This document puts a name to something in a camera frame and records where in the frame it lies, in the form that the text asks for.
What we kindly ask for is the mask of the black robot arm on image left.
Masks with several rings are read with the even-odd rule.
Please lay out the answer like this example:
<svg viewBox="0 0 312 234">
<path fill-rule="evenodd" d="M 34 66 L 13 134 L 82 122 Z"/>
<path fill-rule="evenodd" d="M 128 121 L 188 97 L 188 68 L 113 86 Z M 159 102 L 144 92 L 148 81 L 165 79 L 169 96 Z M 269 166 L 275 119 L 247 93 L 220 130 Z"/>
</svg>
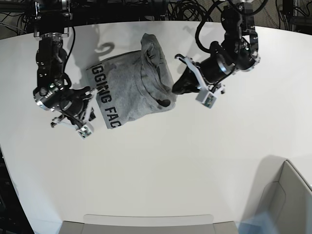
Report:
<svg viewBox="0 0 312 234">
<path fill-rule="evenodd" d="M 34 5 L 34 37 L 39 39 L 34 100 L 40 108 L 60 113 L 59 117 L 53 119 L 52 127 L 66 118 L 74 127 L 80 128 L 94 119 L 89 101 L 96 91 L 89 86 L 72 89 L 71 80 L 65 72 L 71 53 L 63 49 L 63 38 L 69 35 L 71 28 L 71 2 L 37 0 Z"/>
</svg>

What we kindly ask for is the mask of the black robot arm on image right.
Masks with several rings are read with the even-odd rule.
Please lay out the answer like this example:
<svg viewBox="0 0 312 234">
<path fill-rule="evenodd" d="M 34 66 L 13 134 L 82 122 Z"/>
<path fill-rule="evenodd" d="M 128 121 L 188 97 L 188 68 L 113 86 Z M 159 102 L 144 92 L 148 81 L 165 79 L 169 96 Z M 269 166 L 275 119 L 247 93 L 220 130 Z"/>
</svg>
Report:
<svg viewBox="0 0 312 234">
<path fill-rule="evenodd" d="M 199 35 L 211 12 L 221 4 L 213 3 L 195 32 L 198 48 L 210 54 L 202 62 L 194 62 L 196 71 L 203 77 L 204 85 L 211 92 L 221 87 L 221 83 L 236 71 L 247 72 L 259 63 L 258 35 L 255 31 L 254 16 L 260 11 L 253 10 L 250 0 L 229 0 L 221 11 L 221 24 L 225 31 L 222 43 L 213 41 L 206 48 Z"/>
</svg>

